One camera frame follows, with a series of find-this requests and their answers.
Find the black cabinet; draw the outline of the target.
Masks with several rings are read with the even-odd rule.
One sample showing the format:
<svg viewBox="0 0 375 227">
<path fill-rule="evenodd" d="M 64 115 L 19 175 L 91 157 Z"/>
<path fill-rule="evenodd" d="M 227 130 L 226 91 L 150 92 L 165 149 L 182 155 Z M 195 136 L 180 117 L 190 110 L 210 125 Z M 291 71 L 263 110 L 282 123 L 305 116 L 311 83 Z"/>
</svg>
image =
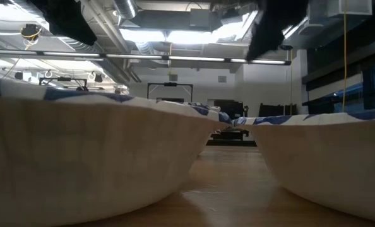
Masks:
<svg viewBox="0 0 375 227">
<path fill-rule="evenodd" d="M 244 106 L 242 102 L 235 100 L 214 100 L 214 106 L 220 107 L 232 120 L 244 116 Z"/>
</svg>

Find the black rectangular frame stand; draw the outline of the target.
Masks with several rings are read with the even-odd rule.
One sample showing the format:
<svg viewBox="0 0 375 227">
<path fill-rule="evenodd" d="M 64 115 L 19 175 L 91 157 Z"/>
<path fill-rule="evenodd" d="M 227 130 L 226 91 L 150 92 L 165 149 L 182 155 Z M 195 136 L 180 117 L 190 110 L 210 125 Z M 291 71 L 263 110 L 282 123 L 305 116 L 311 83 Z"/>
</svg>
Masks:
<svg viewBox="0 0 375 227">
<path fill-rule="evenodd" d="M 181 84 L 181 83 L 175 83 L 175 82 L 166 82 L 166 83 L 148 83 L 147 84 L 147 87 L 146 87 L 146 98 L 149 99 L 150 98 L 150 93 L 153 92 L 155 89 L 153 88 L 152 90 L 150 89 L 150 86 L 152 85 L 155 85 L 156 87 L 157 86 L 165 86 L 165 87 L 177 87 L 177 86 L 182 86 L 183 88 L 185 86 L 188 86 L 190 87 L 191 91 L 188 91 L 184 88 L 184 90 L 186 92 L 188 92 L 190 94 L 190 102 L 193 102 L 193 88 L 194 88 L 194 85 L 193 84 Z"/>
</svg>

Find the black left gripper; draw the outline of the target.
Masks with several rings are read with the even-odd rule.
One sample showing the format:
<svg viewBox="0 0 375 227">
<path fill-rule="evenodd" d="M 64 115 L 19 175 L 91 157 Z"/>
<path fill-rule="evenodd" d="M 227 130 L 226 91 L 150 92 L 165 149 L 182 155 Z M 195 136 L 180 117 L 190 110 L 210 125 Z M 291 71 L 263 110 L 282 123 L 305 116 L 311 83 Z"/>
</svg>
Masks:
<svg viewBox="0 0 375 227">
<path fill-rule="evenodd" d="M 97 37 L 85 21 L 80 4 L 75 0 L 28 0 L 43 13 L 48 14 L 50 31 L 54 35 L 72 38 L 93 45 Z"/>
</svg>

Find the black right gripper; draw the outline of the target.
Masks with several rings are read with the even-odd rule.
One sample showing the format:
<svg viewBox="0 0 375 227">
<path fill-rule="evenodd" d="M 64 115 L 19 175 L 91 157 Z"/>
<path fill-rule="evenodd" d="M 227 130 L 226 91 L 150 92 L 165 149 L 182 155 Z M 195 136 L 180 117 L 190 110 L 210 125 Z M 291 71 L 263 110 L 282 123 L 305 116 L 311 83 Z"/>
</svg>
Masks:
<svg viewBox="0 0 375 227">
<path fill-rule="evenodd" d="M 263 54 L 277 50 L 283 42 L 283 30 L 297 24 L 307 15 L 309 0 L 258 0 L 263 12 L 260 22 L 253 27 L 246 60 L 253 61 Z"/>
</svg>

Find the black aluminium rig frame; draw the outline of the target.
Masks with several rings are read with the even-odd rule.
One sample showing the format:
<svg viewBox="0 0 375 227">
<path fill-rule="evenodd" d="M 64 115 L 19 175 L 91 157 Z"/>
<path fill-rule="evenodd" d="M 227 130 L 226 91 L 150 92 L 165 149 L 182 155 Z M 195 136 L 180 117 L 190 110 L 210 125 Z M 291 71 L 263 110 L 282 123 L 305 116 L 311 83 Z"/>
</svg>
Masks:
<svg viewBox="0 0 375 227">
<path fill-rule="evenodd" d="M 245 146 L 256 147 L 254 141 L 235 141 L 235 140 L 208 140 L 207 146 Z"/>
</svg>

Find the silver spiral ceiling duct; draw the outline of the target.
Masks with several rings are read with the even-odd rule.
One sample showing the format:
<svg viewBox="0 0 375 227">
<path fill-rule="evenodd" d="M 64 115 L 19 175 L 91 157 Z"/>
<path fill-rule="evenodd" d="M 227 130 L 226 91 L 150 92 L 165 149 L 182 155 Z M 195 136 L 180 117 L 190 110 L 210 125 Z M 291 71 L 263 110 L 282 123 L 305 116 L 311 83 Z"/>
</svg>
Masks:
<svg viewBox="0 0 375 227">
<path fill-rule="evenodd" d="M 138 7 L 134 0 L 113 0 L 113 3 L 122 19 L 132 19 L 138 13 Z"/>
</svg>

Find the black chairs row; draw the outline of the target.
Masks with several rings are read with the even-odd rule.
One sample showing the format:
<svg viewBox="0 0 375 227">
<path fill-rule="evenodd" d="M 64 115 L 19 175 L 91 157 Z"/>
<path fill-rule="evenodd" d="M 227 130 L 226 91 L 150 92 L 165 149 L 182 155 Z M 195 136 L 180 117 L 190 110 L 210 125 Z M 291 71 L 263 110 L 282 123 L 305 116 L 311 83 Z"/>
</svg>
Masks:
<svg viewBox="0 0 375 227">
<path fill-rule="evenodd" d="M 297 115 L 297 105 L 265 105 L 263 103 L 259 106 L 259 117 L 271 117 L 282 115 Z"/>
</svg>

